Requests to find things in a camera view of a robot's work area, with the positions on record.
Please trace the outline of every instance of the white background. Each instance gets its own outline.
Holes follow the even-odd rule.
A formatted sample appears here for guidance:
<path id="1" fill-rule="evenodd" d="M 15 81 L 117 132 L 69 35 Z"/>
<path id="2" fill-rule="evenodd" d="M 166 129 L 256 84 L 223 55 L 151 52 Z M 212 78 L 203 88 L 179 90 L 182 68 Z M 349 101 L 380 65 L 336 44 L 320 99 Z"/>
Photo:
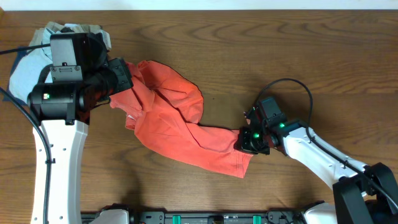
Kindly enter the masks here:
<path id="1" fill-rule="evenodd" d="M 398 0 L 0 0 L 20 10 L 398 9 Z"/>

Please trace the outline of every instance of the red fabric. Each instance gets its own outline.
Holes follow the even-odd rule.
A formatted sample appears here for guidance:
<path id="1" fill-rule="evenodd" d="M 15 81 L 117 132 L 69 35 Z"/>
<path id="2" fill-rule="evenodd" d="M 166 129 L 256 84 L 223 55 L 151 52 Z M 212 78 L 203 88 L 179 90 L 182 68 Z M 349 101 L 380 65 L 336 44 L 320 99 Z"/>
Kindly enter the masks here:
<path id="1" fill-rule="evenodd" d="M 244 177 L 252 155 L 233 149 L 237 131 L 197 125 L 203 114 L 199 89 L 170 67 L 127 63 L 134 86 L 111 96 L 127 113 L 126 127 L 149 149 L 187 164 Z"/>

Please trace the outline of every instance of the cable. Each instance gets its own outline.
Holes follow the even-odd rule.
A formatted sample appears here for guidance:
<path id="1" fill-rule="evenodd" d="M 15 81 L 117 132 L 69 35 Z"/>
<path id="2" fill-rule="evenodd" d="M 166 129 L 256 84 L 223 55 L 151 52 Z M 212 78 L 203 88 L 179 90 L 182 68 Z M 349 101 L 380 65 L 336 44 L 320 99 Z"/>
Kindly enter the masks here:
<path id="1" fill-rule="evenodd" d="M 30 47 L 19 47 L 17 49 L 11 49 L 11 50 L 3 50 L 3 51 L 0 51 L 0 55 L 24 51 L 24 50 L 33 50 L 33 49 L 42 48 L 42 47 L 50 47 L 50 44 L 42 44 L 42 45 L 36 45 L 36 46 L 30 46 Z"/>
<path id="2" fill-rule="evenodd" d="M 44 190 L 44 206 L 43 206 L 43 223 L 47 224 L 48 223 L 48 215 L 49 215 L 49 192 L 50 192 L 50 176 L 51 176 L 51 164 L 53 163 L 51 160 L 51 151 L 50 151 L 50 146 L 47 143 L 47 141 L 45 140 L 44 134 L 42 132 L 42 130 L 40 130 L 39 126 L 37 125 L 37 123 L 34 121 L 33 117 L 14 99 L 14 97 L 12 97 L 9 93 L 7 93 L 6 91 L 4 91 L 1 87 L 0 87 L 0 92 L 7 98 L 9 98 L 12 102 L 12 104 L 14 104 L 14 106 L 16 108 L 19 109 L 19 111 L 25 115 L 25 117 L 30 121 L 30 123 L 33 125 L 33 128 L 35 128 L 35 130 L 37 131 L 37 133 L 39 134 L 43 145 L 44 145 L 44 151 L 45 151 L 45 155 L 47 157 L 47 160 L 45 161 L 46 165 L 47 165 L 47 173 L 45 176 L 45 190 Z"/>
<path id="3" fill-rule="evenodd" d="M 308 89 L 308 87 L 306 85 L 304 85 L 304 83 L 295 80 L 293 78 L 281 78 L 278 80 L 275 80 L 273 82 L 271 82 L 270 84 L 266 85 L 259 93 L 259 95 L 256 98 L 256 102 L 260 99 L 260 97 L 262 96 L 262 94 L 269 89 L 272 85 L 282 82 L 282 81 L 292 81 L 295 83 L 300 84 L 302 87 L 305 88 L 305 90 L 308 93 L 308 96 L 310 98 L 310 110 L 308 112 L 308 120 L 307 120 L 307 126 L 305 127 L 305 132 L 308 136 L 308 138 L 311 140 L 311 142 L 313 142 L 316 146 L 318 146 L 323 152 L 327 153 L 329 156 L 331 156 L 332 158 L 336 159 L 337 161 L 339 161 L 340 163 L 344 164 L 346 167 L 350 168 L 351 170 L 353 170 L 354 172 L 356 172 L 358 175 L 360 175 L 362 178 L 364 178 L 370 185 L 372 185 L 376 190 L 378 190 L 382 195 L 384 195 L 388 201 L 391 202 L 391 204 L 398 210 L 398 204 L 397 202 L 395 202 L 392 197 L 377 183 L 375 183 L 373 180 L 371 180 L 369 177 L 367 177 L 362 171 L 360 171 L 359 169 L 355 168 L 354 166 L 352 166 L 347 160 L 343 160 L 340 157 L 334 155 L 332 152 L 330 152 L 329 150 L 325 149 L 321 144 L 319 144 L 316 140 L 315 137 L 311 136 L 310 134 L 310 122 L 311 122 L 311 115 L 312 115 L 312 108 L 313 108 L 313 98 L 312 98 L 312 94 L 311 91 Z"/>

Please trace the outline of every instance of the white cloth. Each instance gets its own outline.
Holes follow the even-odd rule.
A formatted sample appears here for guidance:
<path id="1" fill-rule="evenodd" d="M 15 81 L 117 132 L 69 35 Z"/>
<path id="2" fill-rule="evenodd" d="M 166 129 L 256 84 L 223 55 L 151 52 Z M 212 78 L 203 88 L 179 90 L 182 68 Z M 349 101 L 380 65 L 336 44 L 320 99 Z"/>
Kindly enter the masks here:
<path id="1" fill-rule="evenodd" d="M 14 97 L 26 103 L 27 95 L 37 84 L 42 69 L 51 63 L 52 60 L 44 54 L 43 49 L 35 49 L 23 57 L 10 78 L 9 89 Z M 45 82 L 52 83 L 51 73 Z"/>

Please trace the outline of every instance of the table surface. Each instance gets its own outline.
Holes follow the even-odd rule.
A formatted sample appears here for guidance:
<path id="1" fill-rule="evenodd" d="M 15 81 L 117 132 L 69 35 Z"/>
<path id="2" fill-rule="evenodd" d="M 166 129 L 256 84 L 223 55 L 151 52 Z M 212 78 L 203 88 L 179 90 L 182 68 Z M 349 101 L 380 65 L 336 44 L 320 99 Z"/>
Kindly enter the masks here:
<path id="1" fill-rule="evenodd" d="M 29 44 L 48 21 L 99 24 L 112 57 L 170 65 L 198 85 L 201 124 L 238 129 L 259 90 L 282 77 L 308 85 L 312 127 L 354 158 L 398 174 L 398 12 L 98 11 L 6 12 L 0 49 Z M 15 54 L 2 55 L 5 88 Z M 294 83 L 270 92 L 290 118 L 306 119 L 308 96 Z M 91 113 L 81 168 L 81 210 L 112 203 L 136 210 L 262 211 L 333 203 L 332 191 L 299 162 L 272 150 L 254 156 L 244 179 L 162 157 L 124 128 L 125 113 Z M 0 102 L 0 222 L 30 220 L 35 179 L 32 126 Z"/>

